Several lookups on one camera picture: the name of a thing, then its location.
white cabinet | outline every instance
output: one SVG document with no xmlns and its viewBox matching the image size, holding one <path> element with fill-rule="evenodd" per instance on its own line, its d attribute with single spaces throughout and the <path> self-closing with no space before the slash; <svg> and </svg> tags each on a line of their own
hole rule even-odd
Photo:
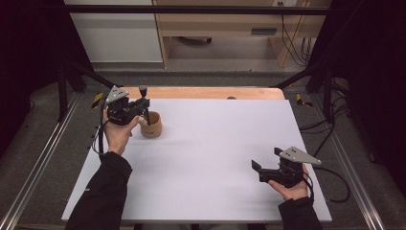
<svg viewBox="0 0 406 230">
<path fill-rule="evenodd" d="M 152 5 L 150 0 L 65 0 L 67 5 Z M 155 16 L 71 13 L 91 62 L 162 62 Z"/>
</svg>

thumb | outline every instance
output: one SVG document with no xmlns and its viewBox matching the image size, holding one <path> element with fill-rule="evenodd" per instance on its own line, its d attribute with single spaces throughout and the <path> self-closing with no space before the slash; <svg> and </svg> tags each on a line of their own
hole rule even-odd
<svg viewBox="0 0 406 230">
<path fill-rule="evenodd" d="M 132 129 L 138 125 L 138 121 L 140 120 L 140 116 L 135 116 L 131 122 L 129 123 L 129 127 Z"/>
<path fill-rule="evenodd" d="M 268 181 L 268 184 L 278 193 L 282 193 L 284 186 L 282 186 L 280 183 L 274 181 L 274 180 L 270 180 Z"/>
</svg>

aluminum rail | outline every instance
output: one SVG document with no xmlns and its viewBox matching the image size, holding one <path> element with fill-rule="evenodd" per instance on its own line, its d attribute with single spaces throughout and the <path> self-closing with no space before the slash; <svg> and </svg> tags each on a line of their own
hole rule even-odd
<svg viewBox="0 0 406 230">
<path fill-rule="evenodd" d="M 276 14 L 331 15 L 349 12 L 331 8 L 240 7 L 240 6 L 129 6 L 129 5 L 47 5 L 47 11 L 73 13 L 193 13 L 193 14 Z"/>
<path fill-rule="evenodd" d="M 322 118 L 325 118 L 320 96 L 315 97 L 314 95 L 310 94 L 310 97 L 312 101 L 315 102 L 315 107 L 320 116 Z M 364 216 L 365 222 L 368 224 L 371 230 L 384 230 L 385 226 L 375 207 L 373 206 L 372 200 L 368 195 L 364 185 L 362 184 L 361 178 L 356 172 L 346 151 L 344 150 L 343 145 L 341 144 L 337 134 L 334 131 L 331 133 L 330 138 L 332 147 L 335 149 L 334 152 L 336 153 L 338 163 L 343 169 L 343 173 L 346 176 L 346 179 L 349 181 L 352 194 L 354 195 L 355 200 L 358 203 L 358 207 L 360 208 L 362 215 Z"/>
<path fill-rule="evenodd" d="M 54 150 L 57 146 L 57 143 L 60 140 L 60 137 L 62 136 L 63 132 L 65 131 L 65 128 L 67 127 L 69 121 L 71 120 L 72 115 L 75 112 L 75 109 L 78 105 L 79 99 L 80 93 L 74 93 L 71 102 L 68 106 L 69 110 L 64 120 L 56 124 L 54 132 L 52 133 L 47 144 L 45 145 L 44 149 L 39 155 L 38 160 L 36 161 L 30 175 L 28 176 L 26 182 L 24 183 L 19 194 L 17 195 L 17 198 L 14 200 L 14 202 L 11 205 L 11 208 L 1 220 L 0 230 L 14 229 L 19 218 L 21 217 L 21 214 L 24 211 L 24 208 L 26 207 L 29 199 L 31 198 L 31 195 L 34 192 L 34 189 L 38 184 L 41 175 L 45 171 L 45 168 L 47 167 L 48 162 L 50 161 L 54 153 Z"/>
</svg>

gray floor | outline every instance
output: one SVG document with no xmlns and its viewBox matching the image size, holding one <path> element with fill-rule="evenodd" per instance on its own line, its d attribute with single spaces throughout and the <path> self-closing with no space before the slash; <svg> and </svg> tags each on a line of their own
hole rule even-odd
<svg viewBox="0 0 406 230">
<path fill-rule="evenodd" d="M 284 69 L 276 67 L 275 57 L 266 38 L 224 37 L 214 39 L 212 44 L 175 39 L 172 45 L 169 68 L 166 70 L 157 63 L 95 66 L 104 77 L 125 85 L 201 86 L 269 86 L 289 78 L 303 68 L 292 61 Z M 23 212 L 17 216 L 20 229 L 23 229 L 21 226 L 24 224 L 41 224 L 41 227 L 36 229 L 47 229 L 44 225 L 52 226 L 48 229 L 57 229 L 56 226 L 64 224 L 60 217 L 66 205 L 66 198 L 75 186 L 93 141 L 92 135 L 96 131 L 98 111 L 90 106 L 98 92 L 106 91 L 105 87 L 93 80 L 85 78 L 85 81 L 88 86 L 84 93 L 69 93 L 71 98 L 79 97 L 78 107 L 63 135 L 57 140 L 53 155 L 35 185 L 31 198 L 25 204 Z M 323 119 L 316 106 L 296 104 L 297 93 L 301 93 L 305 102 L 317 104 L 320 101 L 319 94 L 305 93 L 305 82 L 306 79 L 303 79 L 284 89 L 284 95 L 292 104 L 299 127 Z M 0 217 L 4 217 L 11 208 L 53 133 L 58 116 L 56 98 L 55 84 L 32 94 L 34 108 L 0 161 L 0 187 L 3 188 L 0 194 Z M 336 107 L 345 101 L 339 100 L 338 103 Z M 385 167 L 370 162 L 369 150 L 364 145 L 359 130 L 351 117 L 346 115 L 345 113 L 337 118 L 334 133 L 359 175 L 385 226 L 384 229 L 406 229 L 405 197 L 397 189 Z M 307 151 L 314 152 L 326 135 L 326 132 L 303 134 Z M 325 168 L 345 174 L 332 140 L 328 139 L 318 156 L 324 162 Z M 345 196 L 345 186 L 339 179 L 325 172 L 316 173 L 325 196 L 330 199 Z M 368 225 L 362 212 L 362 203 L 354 194 L 351 194 L 350 200 L 345 203 L 328 201 L 327 205 L 333 221 L 324 223 L 326 229 L 380 229 Z M 279 223 L 270 224 L 270 227 L 282 228 Z"/>
</svg>

black curtain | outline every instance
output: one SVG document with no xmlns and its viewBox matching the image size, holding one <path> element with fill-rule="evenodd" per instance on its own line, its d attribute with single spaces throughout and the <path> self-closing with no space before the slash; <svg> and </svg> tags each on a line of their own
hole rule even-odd
<svg viewBox="0 0 406 230">
<path fill-rule="evenodd" d="M 327 67 L 349 82 L 349 104 L 366 143 L 406 195 L 406 16 L 403 0 L 365 0 L 331 53 Z M 327 18 L 311 60 L 317 62 L 346 17 Z M 317 90 L 324 76 L 308 87 Z"/>
<path fill-rule="evenodd" d="M 64 2 L 0 1 L 0 157 L 30 111 L 31 93 L 56 82 L 63 62 L 93 70 L 70 14 L 44 10 L 48 4 Z M 68 72 L 74 89 L 83 90 L 80 73 Z"/>
</svg>

